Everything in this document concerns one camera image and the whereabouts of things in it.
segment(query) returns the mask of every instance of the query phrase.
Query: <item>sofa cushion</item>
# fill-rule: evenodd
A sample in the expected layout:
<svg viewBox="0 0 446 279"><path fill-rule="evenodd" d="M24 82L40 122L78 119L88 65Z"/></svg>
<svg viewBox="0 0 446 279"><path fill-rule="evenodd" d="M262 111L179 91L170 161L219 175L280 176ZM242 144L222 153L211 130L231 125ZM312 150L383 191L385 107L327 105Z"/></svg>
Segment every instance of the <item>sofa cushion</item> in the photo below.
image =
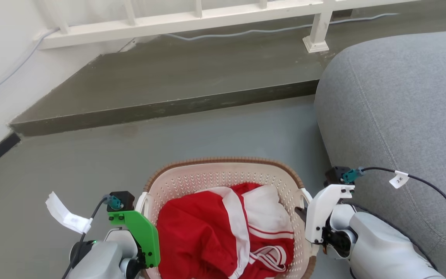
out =
<svg viewBox="0 0 446 279"><path fill-rule="evenodd" d="M446 32L377 39L340 52L317 86L315 107L331 164L380 166L446 193ZM416 180L369 171L354 202L408 233L446 276L446 200Z"/></svg>

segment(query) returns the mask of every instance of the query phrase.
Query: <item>raised platform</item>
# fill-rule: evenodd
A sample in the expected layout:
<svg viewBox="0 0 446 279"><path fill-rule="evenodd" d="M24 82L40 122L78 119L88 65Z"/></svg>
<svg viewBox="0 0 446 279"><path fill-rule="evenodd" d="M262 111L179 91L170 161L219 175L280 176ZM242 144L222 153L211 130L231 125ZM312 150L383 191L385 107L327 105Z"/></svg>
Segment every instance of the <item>raised platform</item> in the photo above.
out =
<svg viewBox="0 0 446 279"><path fill-rule="evenodd" d="M10 124L20 136L200 112L315 93L329 61L357 43L401 34L446 31L446 1L425 0L353 11L398 12L373 21L330 25L329 51L307 53L308 28L196 41L159 36L83 67ZM229 34L312 23L313 16L179 34Z"/></svg>

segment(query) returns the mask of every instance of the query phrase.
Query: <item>gray floor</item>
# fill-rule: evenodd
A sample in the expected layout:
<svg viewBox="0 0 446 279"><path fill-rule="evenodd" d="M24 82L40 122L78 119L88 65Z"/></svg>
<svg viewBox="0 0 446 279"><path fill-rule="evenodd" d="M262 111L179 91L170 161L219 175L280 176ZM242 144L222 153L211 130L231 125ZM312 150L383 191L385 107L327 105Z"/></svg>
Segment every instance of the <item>gray floor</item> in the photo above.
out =
<svg viewBox="0 0 446 279"><path fill-rule="evenodd" d="M283 161L315 194L329 168L313 96L23 140L0 159L0 278L58 278L80 235L59 225L44 201L55 191L72 212L90 215L103 194L142 193L161 166L194 157ZM87 239L110 229L102 208ZM313 278L350 278L345 262L320 256Z"/></svg>

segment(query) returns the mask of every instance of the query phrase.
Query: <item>red and white tracksuit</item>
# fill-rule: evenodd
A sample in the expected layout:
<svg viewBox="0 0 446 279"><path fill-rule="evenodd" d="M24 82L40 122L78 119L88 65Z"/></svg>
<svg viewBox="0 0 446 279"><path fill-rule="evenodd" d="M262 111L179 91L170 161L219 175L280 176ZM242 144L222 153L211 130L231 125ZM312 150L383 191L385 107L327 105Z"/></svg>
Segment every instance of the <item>red and white tracksuit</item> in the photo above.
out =
<svg viewBox="0 0 446 279"><path fill-rule="evenodd" d="M270 185L214 187L170 200L156 227L163 279L267 279L293 258L290 218Z"/></svg>

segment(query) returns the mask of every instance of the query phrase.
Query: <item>laundry basket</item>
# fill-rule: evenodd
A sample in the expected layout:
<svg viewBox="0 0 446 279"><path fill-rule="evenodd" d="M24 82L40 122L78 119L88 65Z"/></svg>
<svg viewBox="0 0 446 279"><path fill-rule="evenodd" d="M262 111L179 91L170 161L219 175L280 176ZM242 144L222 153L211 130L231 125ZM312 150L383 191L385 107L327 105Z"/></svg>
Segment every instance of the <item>laundry basket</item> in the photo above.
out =
<svg viewBox="0 0 446 279"><path fill-rule="evenodd" d="M285 207L294 231L293 261L278 279L308 279L316 264L317 245L305 239L304 222L294 212L304 208L305 191L297 174L288 166L269 159L250 157L215 157L172 163L161 168L147 182L135 210L156 226L158 214L173 198L217 186L230 187L243 182L273 185ZM158 268L147 269L144 278L162 279Z"/></svg>

